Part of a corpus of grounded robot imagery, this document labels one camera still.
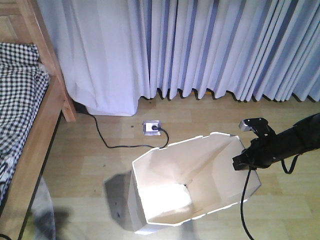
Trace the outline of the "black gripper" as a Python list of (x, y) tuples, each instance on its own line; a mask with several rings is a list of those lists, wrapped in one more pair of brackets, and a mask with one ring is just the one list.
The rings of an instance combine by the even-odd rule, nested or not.
[(278, 161), (276, 148), (276, 140), (273, 138), (254, 138), (248, 148), (232, 158), (233, 168), (235, 171), (266, 169)]

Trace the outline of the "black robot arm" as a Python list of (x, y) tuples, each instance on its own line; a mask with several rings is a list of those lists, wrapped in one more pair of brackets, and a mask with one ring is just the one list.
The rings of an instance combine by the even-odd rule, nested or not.
[(236, 171), (249, 167), (266, 169), (273, 163), (320, 148), (319, 113), (296, 122), (278, 134), (262, 117), (243, 119), (239, 128), (244, 132), (254, 132), (257, 138), (251, 140), (250, 146), (240, 155), (232, 158)]

